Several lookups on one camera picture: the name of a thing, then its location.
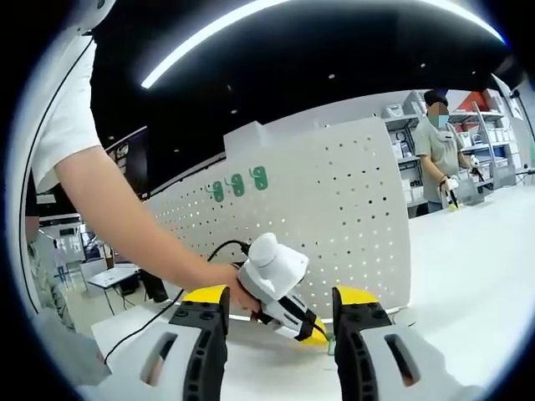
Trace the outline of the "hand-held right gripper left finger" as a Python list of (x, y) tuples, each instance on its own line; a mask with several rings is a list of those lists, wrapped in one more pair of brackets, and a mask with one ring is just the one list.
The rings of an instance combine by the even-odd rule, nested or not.
[(111, 375), (83, 386), (84, 400), (219, 400), (227, 362), (230, 288), (187, 294), (168, 322), (149, 322), (121, 338)]

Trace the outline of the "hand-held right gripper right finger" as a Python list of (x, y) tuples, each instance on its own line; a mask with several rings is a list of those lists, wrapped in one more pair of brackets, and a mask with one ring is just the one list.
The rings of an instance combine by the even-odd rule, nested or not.
[(481, 400), (457, 382), (443, 354), (417, 331), (392, 323), (365, 290), (333, 288), (334, 361), (343, 400)]

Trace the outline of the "person's left hand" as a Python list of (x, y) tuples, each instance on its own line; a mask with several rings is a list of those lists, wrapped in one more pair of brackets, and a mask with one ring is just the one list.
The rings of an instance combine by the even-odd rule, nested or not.
[(226, 285), (230, 289), (231, 301), (249, 313), (249, 320), (258, 321), (260, 302), (239, 282), (239, 268), (234, 264), (210, 263), (211, 281), (214, 285)]

